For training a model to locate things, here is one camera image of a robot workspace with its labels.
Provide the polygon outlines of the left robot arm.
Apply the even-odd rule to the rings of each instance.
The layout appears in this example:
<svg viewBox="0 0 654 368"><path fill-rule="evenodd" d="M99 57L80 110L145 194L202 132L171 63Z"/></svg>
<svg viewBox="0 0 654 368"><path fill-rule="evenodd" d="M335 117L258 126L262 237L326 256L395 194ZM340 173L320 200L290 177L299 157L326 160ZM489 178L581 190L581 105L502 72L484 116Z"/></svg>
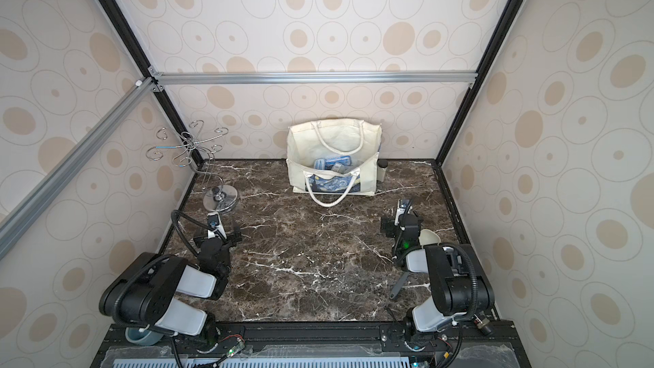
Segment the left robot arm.
<svg viewBox="0 0 654 368"><path fill-rule="evenodd" d="M179 210L170 217L194 260L142 253L102 293L99 311L118 325L189 338L207 348L218 342L216 317L175 296L220 299L232 271L231 249L243 239L241 228L233 223L226 231L217 212L203 223Z"/></svg>

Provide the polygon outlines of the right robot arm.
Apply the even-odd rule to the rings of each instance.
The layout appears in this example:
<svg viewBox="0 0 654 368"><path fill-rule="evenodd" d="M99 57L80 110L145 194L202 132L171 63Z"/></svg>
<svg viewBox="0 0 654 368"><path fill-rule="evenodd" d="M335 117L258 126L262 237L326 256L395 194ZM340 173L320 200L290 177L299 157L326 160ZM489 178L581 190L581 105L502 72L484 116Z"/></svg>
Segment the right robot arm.
<svg viewBox="0 0 654 368"><path fill-rule="evenodd" d="M430 297L403 320L407 342L477 320L495 304L495 293L471 245L429 243L422 218L410 199L398 202L395 215L381 219L381 232L393 239L393 264L403 274L391 290L395 299L411 274L429 276Z"/></svg>

